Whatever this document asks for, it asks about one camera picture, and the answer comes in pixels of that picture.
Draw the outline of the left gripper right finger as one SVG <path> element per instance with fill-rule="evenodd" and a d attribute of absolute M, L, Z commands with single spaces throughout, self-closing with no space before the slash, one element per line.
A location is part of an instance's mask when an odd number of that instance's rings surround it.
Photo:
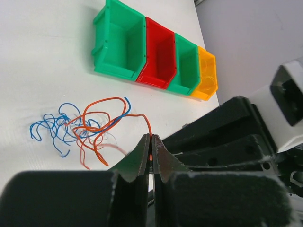
<path fill-rule="evenodd" d="M 192 172 L 161 139 L 151 140 L 158 227 L 291 227 L 282 182 L 260 172 Z"/>

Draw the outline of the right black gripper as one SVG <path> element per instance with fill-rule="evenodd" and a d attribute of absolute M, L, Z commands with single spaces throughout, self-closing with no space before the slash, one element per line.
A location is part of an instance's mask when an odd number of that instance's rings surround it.
<path fill-rule="evenodd" d="M 176 156 L 194 171 L 264 171 L 276 175 L 291 194 L 303 195 L 303 152 L 277 153 L 260 135 L 251 134 L 212 148 Z"/>

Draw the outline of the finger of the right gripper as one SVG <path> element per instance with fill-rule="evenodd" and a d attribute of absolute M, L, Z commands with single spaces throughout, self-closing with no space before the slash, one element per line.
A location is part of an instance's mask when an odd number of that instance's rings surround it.
<path fill-rule="evenodd" d="M 214 148 L 229 142 L 257 135 L 271 153 L 276 144 L 257 106 L 243 96 L 236 96 L 188 124 L 163 140 L 172 154 Z"/>

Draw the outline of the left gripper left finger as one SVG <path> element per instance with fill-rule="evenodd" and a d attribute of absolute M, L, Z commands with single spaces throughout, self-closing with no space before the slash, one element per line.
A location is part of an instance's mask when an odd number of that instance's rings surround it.
<path fill-rule="evenodd" d="M 150 136 L 107 171 L 24 171 L 0 197 L 3 227 L 143 227 Z"/>

